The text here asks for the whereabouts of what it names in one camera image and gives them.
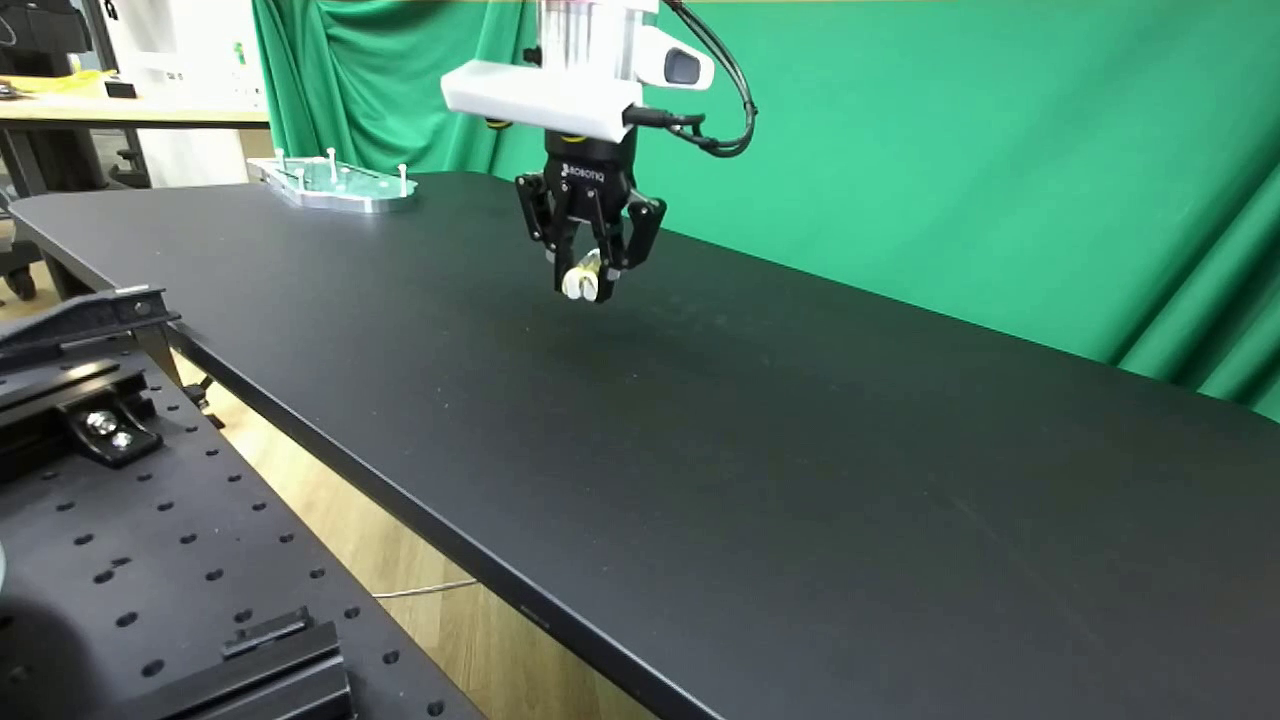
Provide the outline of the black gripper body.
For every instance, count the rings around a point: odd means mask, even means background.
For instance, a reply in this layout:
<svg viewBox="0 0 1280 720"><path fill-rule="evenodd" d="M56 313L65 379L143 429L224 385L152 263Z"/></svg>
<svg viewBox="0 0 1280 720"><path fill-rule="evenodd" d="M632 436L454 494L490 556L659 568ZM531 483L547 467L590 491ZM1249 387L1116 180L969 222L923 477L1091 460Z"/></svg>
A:
<svg viewBox="0 0 1280 720"><path fill-rule="evenodd" d="M624 220L629 200L637 196L637 136L613 145L590 136L547 132L543 151L543 202L550 222Z"/></svg>

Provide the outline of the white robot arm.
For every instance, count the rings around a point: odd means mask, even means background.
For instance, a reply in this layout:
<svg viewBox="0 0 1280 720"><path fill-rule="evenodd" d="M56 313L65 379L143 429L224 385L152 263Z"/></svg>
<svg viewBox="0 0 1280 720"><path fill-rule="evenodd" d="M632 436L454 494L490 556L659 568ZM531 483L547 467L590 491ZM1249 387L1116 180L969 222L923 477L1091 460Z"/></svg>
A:
<svg viewBox="0 0 1280 720"><path fill-rule="evenodd" d="M439 74L445 104L543 132L543 169L515 180L527 237L563 299L603 305L649 261L665 200L637 190L641 128L679 128L649 86L708 91L710 59L659 33L659 0L536 0L524 59L466 59Z"/></svg>

